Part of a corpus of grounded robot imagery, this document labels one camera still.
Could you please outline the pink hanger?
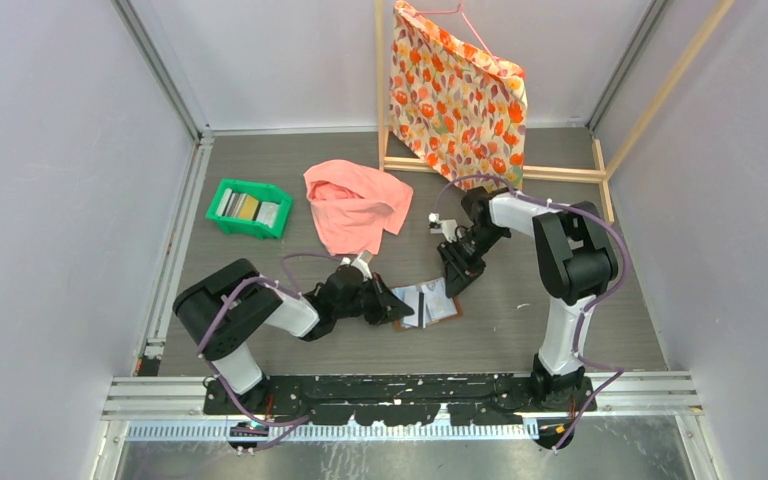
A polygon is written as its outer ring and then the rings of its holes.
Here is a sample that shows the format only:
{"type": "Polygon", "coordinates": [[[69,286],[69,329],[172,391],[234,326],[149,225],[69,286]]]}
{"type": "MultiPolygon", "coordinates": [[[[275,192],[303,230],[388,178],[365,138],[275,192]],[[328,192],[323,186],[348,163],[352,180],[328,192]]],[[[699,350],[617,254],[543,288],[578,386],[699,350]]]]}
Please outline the pink hanger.
{"type": "Polygon", "coordinates": [[[464,9],[464,1],[460,0],[457,2],[456,6],[454,8],[450,8],[448,10],[422,10],[420,11],[421,15],[425,16],[460,16],[465,23],[465,25],[469,28],[475,39],[479,42],[480,46],[483,48],[483,50],[490,56],[491,60],[494,63],[497,63],[497,57],[492,53],[492,51],[488,48],[486,42],[483,40],[481,35],[478,33],[477,29],[473,25],[473,22],[470,20],[469,16],[467,15],[465,9],[464,9]]]}

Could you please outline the white patterned credit card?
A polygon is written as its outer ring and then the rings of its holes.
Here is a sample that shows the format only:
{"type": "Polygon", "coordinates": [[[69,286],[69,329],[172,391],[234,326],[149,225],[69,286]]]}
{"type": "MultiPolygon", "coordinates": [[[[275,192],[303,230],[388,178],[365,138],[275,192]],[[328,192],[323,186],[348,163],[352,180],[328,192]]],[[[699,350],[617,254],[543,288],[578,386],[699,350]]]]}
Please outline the white patterned credit card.
{"type": "Polygon", "coordinates": [[[424,293],[427,323],[438,322],[458,315],[458,308],[453,298],[445,292],[445,280],[440,277],[421,285],[424,293]]]}

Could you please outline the stack of cards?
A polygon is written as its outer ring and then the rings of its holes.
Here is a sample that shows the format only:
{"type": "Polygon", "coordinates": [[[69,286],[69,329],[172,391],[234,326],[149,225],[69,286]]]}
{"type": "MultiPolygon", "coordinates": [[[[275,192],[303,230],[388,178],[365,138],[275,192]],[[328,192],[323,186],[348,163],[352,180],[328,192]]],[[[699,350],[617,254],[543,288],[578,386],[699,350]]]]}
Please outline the stack of cards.
{"type": "Polygon", "coordinates": [[[273,227],[280,209],[280,203],[261,201],[250,194],[239,193],[231,188],[226,188],[215,214],[219,217],[258,222],[273,227]]]}

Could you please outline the grey credit card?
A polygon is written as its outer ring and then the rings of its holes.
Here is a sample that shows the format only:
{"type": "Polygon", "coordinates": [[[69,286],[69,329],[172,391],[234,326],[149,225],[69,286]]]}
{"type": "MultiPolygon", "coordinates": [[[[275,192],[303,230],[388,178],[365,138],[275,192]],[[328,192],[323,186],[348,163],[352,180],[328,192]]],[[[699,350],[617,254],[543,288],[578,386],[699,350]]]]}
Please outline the grey credit card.
{"type": "Polygon", "coordinates": [[[424,293],[419,286],[397,287],[393,290],[395,296],[411,310],[399,320],[403,329],[423,329],[425,327],[426,308],[424,293]]]}

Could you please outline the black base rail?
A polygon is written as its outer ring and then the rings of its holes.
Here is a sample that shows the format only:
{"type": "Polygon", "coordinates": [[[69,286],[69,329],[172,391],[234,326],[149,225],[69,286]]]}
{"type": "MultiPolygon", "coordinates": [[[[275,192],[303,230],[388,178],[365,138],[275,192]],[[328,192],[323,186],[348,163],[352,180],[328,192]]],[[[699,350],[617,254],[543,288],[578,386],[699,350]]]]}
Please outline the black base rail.
{"type": "Polygon", "coordinates": [[[590,378],[541,395],[529,375],[512,373],[272,375],[241,395],[214,377],[201,385],[204,414],[252,414],[281,426],[428,426],[440,419],[458,427],[496,426],[521,423],[526,413],[569,422],[596,408],[590,378]]]}

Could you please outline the wooden rack frame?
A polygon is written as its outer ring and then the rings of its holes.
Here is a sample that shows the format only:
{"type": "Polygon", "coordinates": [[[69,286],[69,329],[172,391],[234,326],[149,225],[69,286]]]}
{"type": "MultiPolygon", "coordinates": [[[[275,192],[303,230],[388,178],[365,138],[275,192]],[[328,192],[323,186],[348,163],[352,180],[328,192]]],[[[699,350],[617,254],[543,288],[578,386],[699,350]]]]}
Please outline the wooden rack frame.
{"type": "MultiPolygon", "coordinates": [[[[640,55],[642,55],[650,38],[663,20],[665,12],[671,5],[672,3],[670,1],[653,1],[650,3],[650,6],[647,8],[640,24],[632,36],[631,43],[625,50],[607,87],[601,94],[593,115],[586,123],[586,128],[591,136],[592,157],[595,167],[592,169],[580,169],[527,165],[523,168],[524,179],[594,184],[599,188],[602,211],[605,214],[605,218],[609,222],[615,220],[610,181],[618,172],[620,166],[632,152],[638,141],[641,140],[652,121],[660,113],[670,95],[679,85],[698,54],[706,46],[708,40],[714,34],[721,21],[728,15],[735,3],[733,1],[719,1],[716,3],[669,70],[646,109],[639,115],[635,124],[625,136],[617,152],[610,159],[606,160],[603,156],[601,143],[595,136],[595,129],[598,128],[600,122],[610,110],[613,100],[619,93],[629,72],[636,65],[637,60],[640,55]]],[[[430,173],[432,168],[419,158],[397,157],[388,154],[389,128],[387,126],[387,111],[389,105],[389,86],[388,81],[385,79],[385,74],[387,72],[385,60],[385,10],[386,7],[382,1],[376,1],[374,3],[378,168],[380,170],[391,169],[394,171],[430,173]]]]}

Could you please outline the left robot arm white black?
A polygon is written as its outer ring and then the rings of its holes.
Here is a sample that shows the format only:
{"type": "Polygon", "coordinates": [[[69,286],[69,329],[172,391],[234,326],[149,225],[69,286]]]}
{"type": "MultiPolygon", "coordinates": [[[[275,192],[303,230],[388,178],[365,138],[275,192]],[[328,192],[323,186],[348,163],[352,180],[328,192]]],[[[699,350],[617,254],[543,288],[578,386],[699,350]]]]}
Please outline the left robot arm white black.
{"type": "Polygon", "coordinates": [[[339,320],[361,318],[372,326],[415,313],[364,254],[338,257],[338,266],[305,293],[282,286],[245,258],[235,260],[178,294],[173,313],[197,344],[197,354],[229,387],[240,412],[258,412],[267,398],[265,375],[247,341],[262,326],[311,342],[339,320]]]}

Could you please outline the floral fabric bag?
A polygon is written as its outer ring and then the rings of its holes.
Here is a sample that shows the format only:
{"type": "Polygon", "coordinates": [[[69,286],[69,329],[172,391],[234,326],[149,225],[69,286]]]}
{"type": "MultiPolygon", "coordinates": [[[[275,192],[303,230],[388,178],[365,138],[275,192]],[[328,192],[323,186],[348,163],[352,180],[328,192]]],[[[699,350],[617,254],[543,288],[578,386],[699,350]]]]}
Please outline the floral fabric bag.
{"type": "Polygon", "coordinates": [[[393,7],[390,132],[462,189],[523,182],[524,69],[450,34],[406,1],[393,7]]]}

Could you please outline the green card tray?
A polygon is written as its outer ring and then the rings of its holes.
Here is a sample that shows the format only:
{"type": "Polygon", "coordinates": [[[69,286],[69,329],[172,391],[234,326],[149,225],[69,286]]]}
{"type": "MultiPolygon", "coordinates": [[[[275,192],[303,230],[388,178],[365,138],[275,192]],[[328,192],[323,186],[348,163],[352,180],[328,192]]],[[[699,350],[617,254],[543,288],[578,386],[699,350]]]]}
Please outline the green card tray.
{"type": "Polygon", "coordinates": [[[224,234],[280,239],[293,204],[276,185],[223,178],[205,217],[224,234]]]}

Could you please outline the pink cloth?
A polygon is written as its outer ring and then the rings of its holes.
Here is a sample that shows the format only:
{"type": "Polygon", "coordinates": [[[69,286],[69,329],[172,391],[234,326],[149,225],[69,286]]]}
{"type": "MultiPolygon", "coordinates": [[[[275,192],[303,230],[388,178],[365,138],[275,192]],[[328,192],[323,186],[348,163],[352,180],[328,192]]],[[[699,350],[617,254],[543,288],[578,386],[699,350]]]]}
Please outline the pink cloth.
{"type": "Polygon", "coordinates": [[[331,255],[377,255],[383,235],[400,233],[414,191],[376,168],[333,159],[303,174],[314,226],[331,255]]]}

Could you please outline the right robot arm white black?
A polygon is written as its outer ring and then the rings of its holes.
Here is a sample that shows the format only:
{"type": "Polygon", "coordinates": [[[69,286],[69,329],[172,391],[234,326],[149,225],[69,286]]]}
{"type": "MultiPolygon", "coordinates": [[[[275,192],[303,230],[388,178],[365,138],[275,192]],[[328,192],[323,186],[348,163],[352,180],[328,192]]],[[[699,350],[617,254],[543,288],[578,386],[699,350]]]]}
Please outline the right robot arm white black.
{"type": "Polygon", "coordinates": [[[485,254],[512,232],[534,241],[542,285],[550,296],[544,341],[534,356],[526,387],[534,403],[556,410],[584,385],[582,358],[592,312],[619,273],[614,248],[621,240],[590,202],[573,205],[505,189],[474,188],[461,200],[471,221],[465,227],[428,216],[438,247],[448,297],[461,294],[486,268],[485,254]]]}

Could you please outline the brown leather card holder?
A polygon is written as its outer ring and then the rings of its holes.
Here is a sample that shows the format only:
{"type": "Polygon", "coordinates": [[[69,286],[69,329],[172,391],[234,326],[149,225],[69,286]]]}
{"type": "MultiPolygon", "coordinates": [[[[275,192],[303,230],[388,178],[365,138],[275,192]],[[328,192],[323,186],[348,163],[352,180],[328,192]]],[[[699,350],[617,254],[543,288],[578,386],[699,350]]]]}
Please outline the brown leather card holder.
{"type": "Polygon", "coordinates": [[[446,295],[446,283],[442,277],[396,287],[392,293],[414,310],[412,315],[394,322],[394,328],[397,331],[424,330],[463,315],[458,299],[446,295]]]}

